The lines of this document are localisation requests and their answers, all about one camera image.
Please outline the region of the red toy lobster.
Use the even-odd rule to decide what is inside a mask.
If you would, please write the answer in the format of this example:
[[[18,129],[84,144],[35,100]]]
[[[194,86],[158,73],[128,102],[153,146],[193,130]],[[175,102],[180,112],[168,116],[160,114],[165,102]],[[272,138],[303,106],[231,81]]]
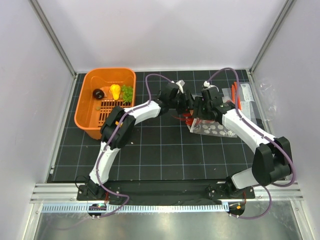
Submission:
[[[191,127],[194,123],[194,118],[192,117],[191,113],[183,113],[182,116],[172,116],[173,118],[184,122],[188,127]]]

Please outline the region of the clear dotted zip bag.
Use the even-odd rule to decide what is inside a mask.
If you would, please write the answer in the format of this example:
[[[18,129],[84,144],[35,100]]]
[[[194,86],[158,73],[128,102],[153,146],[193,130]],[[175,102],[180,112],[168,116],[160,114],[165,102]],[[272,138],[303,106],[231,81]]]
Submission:
[[[216,121],[194,119],[192,126],[187,126],[189,131],[194,134],[214,136],[214,137],[226,137],[236,138],[237,135],[226,128],[224,125],[219,124]]]

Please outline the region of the green toy grapes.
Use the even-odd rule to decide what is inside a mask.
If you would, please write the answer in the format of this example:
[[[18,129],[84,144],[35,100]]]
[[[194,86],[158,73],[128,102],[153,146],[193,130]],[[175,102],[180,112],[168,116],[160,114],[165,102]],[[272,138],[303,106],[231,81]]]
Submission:
[[[131,103],[133,100],[133,87],[132,86],[127,86],[123,85],[121,87],[121,91],[123,93],[122,99],[124,103]]]

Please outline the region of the orange plastic basket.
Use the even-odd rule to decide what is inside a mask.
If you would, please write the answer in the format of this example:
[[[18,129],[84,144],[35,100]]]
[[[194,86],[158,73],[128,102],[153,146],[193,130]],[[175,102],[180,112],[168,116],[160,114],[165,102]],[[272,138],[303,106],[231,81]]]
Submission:
[[[110,93],[112,84],[133,87],[132,102],[124,103],[121,91],[119,99],[114,100]],[[95,99],[93,91],[103,90],[105,97]],[[114,107],[130,108],[135,105],[136,74],[130,68],[96,68],[89,71],[82,82],[75,114],[74,122],[80,129],[84,130],[91,138],[101,138],[100,128]]]

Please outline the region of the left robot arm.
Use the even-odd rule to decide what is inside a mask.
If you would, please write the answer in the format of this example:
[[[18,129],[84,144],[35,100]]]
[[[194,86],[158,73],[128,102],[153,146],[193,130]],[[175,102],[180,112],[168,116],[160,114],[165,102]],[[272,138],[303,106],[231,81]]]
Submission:
[[[105,120],[100,132],[100,150],[95,165],[85,180],[88,194],[94,200],[101,200],[106,195],[103,186],[109,179],[111,166],[120,151],[129,142],[134,127],[149,119],[157,118],[170,109],[178,114],[192,108],[193,98],[185,82],[170,81],[153,100],[129,108],[116,106]]]

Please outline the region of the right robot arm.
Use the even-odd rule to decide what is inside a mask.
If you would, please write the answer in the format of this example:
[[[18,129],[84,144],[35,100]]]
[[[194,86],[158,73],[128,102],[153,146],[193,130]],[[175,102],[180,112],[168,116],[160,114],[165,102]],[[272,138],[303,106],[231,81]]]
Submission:
[[[262,130],[238,109],[237,104],[223,102],[215,87],[205,88],[201,94],[193,100],[193,118],[218,122],[241,138],[254,153],[251,168],[227,178],[225,192],[230,198],[237,198],[244,188],[276,185],[278,180],[288,176],[292,176],[290,185],[295,181],[296,169],[287,138]]]

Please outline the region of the spare zip bags orange zippers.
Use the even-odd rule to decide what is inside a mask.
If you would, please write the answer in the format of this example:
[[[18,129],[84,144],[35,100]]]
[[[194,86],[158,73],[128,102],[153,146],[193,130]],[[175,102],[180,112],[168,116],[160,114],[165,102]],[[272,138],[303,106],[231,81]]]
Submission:
[[[238,91],[238,108],[242,111],[242,113],[249,118],[254,124],[257,123],[256,115],[254,112],[254,96],[251,90],[251,86],[249,83],[240,83],[240,89]],[[223,88],[223,101],[232,101],[234,104],[236,103],[236,90],[237,90],[237,82],[233,82],[230,85],[230,88]]]

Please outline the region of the black grid mat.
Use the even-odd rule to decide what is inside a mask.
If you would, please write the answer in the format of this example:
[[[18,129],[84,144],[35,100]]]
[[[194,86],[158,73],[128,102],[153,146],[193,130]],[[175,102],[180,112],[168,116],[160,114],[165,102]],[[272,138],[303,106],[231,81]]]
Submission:
[[[229,88],[239,79],[248,82],[244,69],[236,74],[214,70],[136,73],[136,104],[157,95],[168,80],[184,80],[186,88],[200,94],[203,82],[213,77],[214,85]],[[82,181],[93,169],[100,141],[76,126],[74,117],[84,73],[77,76],[49,183]],[[175,110],[136,125],[131,139],[116,156],[110,170],[112,181],[224,179],[252,166],[254,153],[238,137],[191,133],[187,125],[173,118]]]

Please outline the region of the yellow toy pear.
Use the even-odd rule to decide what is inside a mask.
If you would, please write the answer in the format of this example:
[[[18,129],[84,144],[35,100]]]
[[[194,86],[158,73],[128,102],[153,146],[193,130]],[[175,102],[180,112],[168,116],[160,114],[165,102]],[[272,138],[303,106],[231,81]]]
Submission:
[[[109,92],[111,93],[112,98],[115,101],[117,101],[120,98],[121,91],[122,91],[122,88],[118,84],[112,84],[109,88]]]

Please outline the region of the dark plum toy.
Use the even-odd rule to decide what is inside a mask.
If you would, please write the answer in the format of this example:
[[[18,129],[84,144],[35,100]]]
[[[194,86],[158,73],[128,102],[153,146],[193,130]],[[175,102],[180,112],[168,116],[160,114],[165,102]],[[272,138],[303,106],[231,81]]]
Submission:
[[[103,99],[105,97],[105,93],[104,93],[103,90],[97,88],[97,89],[93,90],[92,96],[97,100],[101,100],[101,99]]]

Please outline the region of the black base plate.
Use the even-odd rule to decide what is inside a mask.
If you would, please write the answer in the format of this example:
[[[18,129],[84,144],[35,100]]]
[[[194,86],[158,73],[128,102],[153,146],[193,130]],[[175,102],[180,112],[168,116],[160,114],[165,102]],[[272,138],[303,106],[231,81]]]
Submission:
[[[112,180],[104,186],[116,194],[128,195],[129,206],[204,206],[255,198],[252,187],[232,191],[222,179]]]

